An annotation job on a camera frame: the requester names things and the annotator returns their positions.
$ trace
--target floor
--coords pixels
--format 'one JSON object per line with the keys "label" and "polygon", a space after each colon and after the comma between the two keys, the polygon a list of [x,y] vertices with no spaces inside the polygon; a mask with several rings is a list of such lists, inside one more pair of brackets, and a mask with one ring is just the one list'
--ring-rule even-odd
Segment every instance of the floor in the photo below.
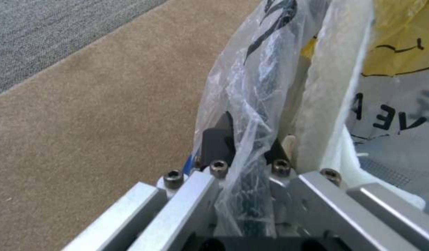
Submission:
{"label": "floor", "polygon": [[163,2],[0,1],[0,93]]}
{"label": "floor", "polygon": [[169,0],[0,94],[0,250],[58,250],[188,156],[205,78],[258,0]]}

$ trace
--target clear plastic bag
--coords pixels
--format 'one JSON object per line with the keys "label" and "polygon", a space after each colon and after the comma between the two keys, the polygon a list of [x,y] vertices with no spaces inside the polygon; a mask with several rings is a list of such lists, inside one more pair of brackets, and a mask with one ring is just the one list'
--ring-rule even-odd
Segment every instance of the clear plastic bag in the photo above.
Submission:
{"label": "clear plastic bag", "polygon": [[216,201],[223,235],[275,235],[264,152],[278,134],[302,47],[320,29],[328,1],[264,0],[232,36],[208,75],[194,149],[203,130],[229,111],[236,155]]}

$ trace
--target black lettering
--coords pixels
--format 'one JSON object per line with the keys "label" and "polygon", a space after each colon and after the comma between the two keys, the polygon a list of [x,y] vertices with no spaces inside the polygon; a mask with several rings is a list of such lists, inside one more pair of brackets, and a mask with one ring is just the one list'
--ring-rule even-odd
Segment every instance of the black lettering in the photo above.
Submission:
{"label": "black lettering", "polygon": [[423,49],[424,49],[424,46],[422,46],[421,38],[418,38],[418,39],[416,40],[416,43],[417,43],[417,48],[418,48],[418,49],[420,49],[420,50],[423,50]]}
{"label": "black lettering", "polygon": [[264,7],[265,15],[264,18],[269,16],[271,13],[282,9],[280,16],[277,18],[277,20],[272,24],[272,26],[264,32],[259,38],[257,38],[247,49],[247,54],[245,56],[244,64],[247,61],[248,56],[256,51],[261,44],[266,40],[270,35],[272,35],[273,32],[276,30],[281,29],[282,27],[286,26],[291,22],[292,19],[294,19],[295,14],[297,13],[297,1],[296,0],[283,0],[277,5],[270,7],[273,4],[272,0],[268,0],[266,6]]}
{"label": "black lettering", "polygon": [[355,94],[353,105],[355,105],[355,102],[357,102],[357,106],[352,107],[351,111],[355,112],[355,114],[356,114],[355,118],[357,120],[361,120],[362,119],[363,93],[359,92],[358,94]]}
{"label": "black lettering", "polygon": [[409,127],[407,127],[407,116],[405,115],[405,113],[399,113],[399,125],[401,127],[401,131],[411,129],[414,127],[418,127],[421,124],[425,123],[425,121],[427,121],[426,118],[420,117],[413,124],[411,124]]}
{"label": "black lettering", "polygon": [[376,116],[377,119],[384,121],[383,124],[373,124],[373,127],[382,129],[382,130],[388,130],[391,126],[391,122],[393,122],[394,115],[396,114],[396,110],[388,105],[381,105],[381,109],[386,111],[388,114],[386,116],[383,116],[382,114],[378,114]]}

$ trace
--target black plastic part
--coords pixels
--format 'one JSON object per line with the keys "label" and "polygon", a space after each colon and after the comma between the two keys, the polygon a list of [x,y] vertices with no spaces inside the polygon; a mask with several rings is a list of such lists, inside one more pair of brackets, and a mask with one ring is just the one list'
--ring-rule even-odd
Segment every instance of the black plastic part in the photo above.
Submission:
{"label": "black plastic part", "polygon": [[182,251],[349,251],[339,238],[192,236]]}
{"label": "black plastic part", "polygon": [[229,112],[224,113],[216,126],[202,133],[201,169],[214,160],[223,160],[232,165],[235,157],[235,140],[233,138],[233,119]]}
{"label": "black plastic part", "polygon": [[276,139],[275,142],[272,144],[270,150],[264,153],[264,157],[266,158],[267,165],[273,163],[273,161],[277,159],[284,159],[286,161],[289,161],[278,139]]}

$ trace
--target bolt head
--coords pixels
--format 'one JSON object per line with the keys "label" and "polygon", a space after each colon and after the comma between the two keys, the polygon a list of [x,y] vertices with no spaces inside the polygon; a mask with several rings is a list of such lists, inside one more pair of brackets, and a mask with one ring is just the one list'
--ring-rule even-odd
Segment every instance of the bolt head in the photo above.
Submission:
{"label": "bolt head", "polygon": [[272,173],[278,177],[288,177],[291,174],[291,163],[285,159],[276,159],[272,163]]}
{"label": "bolt head", "polygon": [[323,175],[332,183],[334,183],[336,186],[340,186],[340,182],[342,181],[342,176],[336,170],[333,170],[331,168],[323,168],[320,171],[320,174]]}
{"label": "bolt head", "polygon": [[169,189],[178,189],[184,183],[184,175],[180,170],[172,170],[163,175],[165,187]]}
{"label": "bolt head", "polygon": [[210,173],[216,178],[225,178],[228,173],[228,164],[223,160],[214,160],[210,163]]}

